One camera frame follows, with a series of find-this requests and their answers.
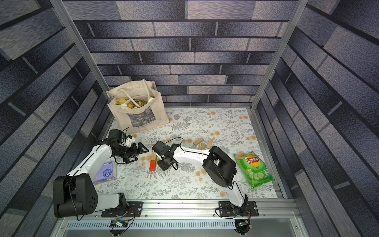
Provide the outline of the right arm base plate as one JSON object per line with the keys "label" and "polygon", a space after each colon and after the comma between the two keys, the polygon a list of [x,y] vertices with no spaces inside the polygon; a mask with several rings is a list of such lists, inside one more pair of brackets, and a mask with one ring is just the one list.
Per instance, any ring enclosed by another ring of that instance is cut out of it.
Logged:
{"label": "right arm base plate", "polygon": [[259,216],[258,208],[255,201],[248,201],[242,207],[231,204],[230,201],[218,202],[219,215],[221,217],[256,217]]}

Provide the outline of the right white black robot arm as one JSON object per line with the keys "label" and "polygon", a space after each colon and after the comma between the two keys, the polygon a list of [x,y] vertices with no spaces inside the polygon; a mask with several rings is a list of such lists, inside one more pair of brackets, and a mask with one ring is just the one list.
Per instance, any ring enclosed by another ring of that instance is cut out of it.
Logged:
{"label": "right white black robot arm", "polygon": [[214,183],[228,188],[229,202],[235,215],[246,216],[251,213],[248,197],[237,182],[236,162],[219,147],[196,150],[183,148],[180,144],[169,146],[158,141],[153,146],[153,152],[159,157],[157,164],[163,171],[171,167],[177,170],[180,163],[202,166]]}

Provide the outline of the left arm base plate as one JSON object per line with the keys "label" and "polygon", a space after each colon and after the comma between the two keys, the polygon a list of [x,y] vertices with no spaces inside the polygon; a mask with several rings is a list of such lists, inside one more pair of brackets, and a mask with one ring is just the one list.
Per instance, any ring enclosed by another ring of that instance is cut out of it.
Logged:
{"label": "left arm base plate", "polygon": [[103,218],[132,218],[140,217],[142,208],[142,201],[127,201],[124,206],[119,206],[112,209],[106,209],[102,212]]}

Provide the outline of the red block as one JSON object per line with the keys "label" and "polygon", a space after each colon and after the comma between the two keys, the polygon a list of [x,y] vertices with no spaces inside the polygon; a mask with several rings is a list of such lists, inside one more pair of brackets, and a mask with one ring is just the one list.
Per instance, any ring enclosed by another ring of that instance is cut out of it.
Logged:
{"label": "red block", "polygon": [[150,161],[150,172],[155,172],[156,170],[156,165],[157,165],[157,162],[154,160],[154,161]]}

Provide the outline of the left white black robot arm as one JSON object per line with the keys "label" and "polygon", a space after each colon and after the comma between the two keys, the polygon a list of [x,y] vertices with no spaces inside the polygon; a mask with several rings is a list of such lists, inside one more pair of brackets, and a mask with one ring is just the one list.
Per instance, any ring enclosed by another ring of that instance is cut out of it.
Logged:
{"label": "left white black robot arm", "polygon": [[93,179],[108,159],[120,157],[127,165],[138,160],[149,150],[141,142],[135,143],[126,130],[112,129],[109,136],[99,141],[86,158],[65,176],[53,182],[53,208],[57,218],[81,219],[98,211],[127,213],[129,205],[124,193],[98,194]]}

